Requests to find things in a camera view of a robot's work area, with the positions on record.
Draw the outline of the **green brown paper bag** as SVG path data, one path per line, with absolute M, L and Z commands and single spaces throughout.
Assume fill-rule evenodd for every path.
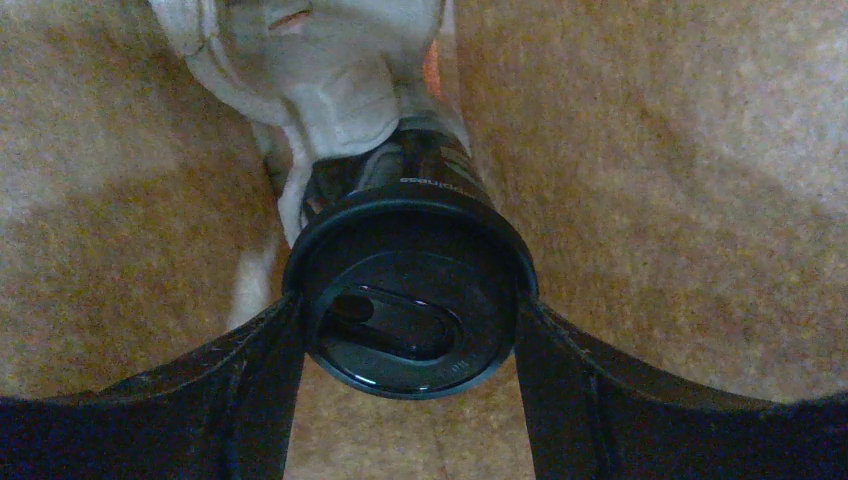
M 279 479 L 540 479 L 518 323 L 440 398 L 312 359 L 284 284 L 290 150 L 194 78 L 153 2 L 1 5 L 1 401 L 105 389 L 295 294 Z M 529 249 L 530 301 L 710 388 L 847 396 L 845 2 L 441 2 L 427 85 Z

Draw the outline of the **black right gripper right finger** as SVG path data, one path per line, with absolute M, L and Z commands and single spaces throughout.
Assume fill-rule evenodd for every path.
M 843 479 L 847 396 L 775 403 L 710 388 L 524 302 L 515 347 L 540 479 Z

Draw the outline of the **black cup lid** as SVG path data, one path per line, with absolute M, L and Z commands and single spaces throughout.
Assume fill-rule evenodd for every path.
M 420 183 L 346 196 L 288 259 L 308 354 L 340 382 L 401 400 L 454 395 L 509 356 L 532 256 L 489 204 Z

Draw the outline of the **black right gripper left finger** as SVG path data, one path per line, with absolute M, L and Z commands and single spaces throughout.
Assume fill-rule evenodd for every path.
M 99 391 L 1 401 L 5 479 L 279 479 L 305 351 L 299 297 Z

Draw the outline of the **black printed coffee cup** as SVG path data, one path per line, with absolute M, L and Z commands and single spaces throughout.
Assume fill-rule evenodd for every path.
M 316 162 L 301 220 L 308 222 L 352 194 L 399 183 L 428 185 L 492 203 L 460 139 L 439 121 L 417 116 L 403 119 L 372 150 Z

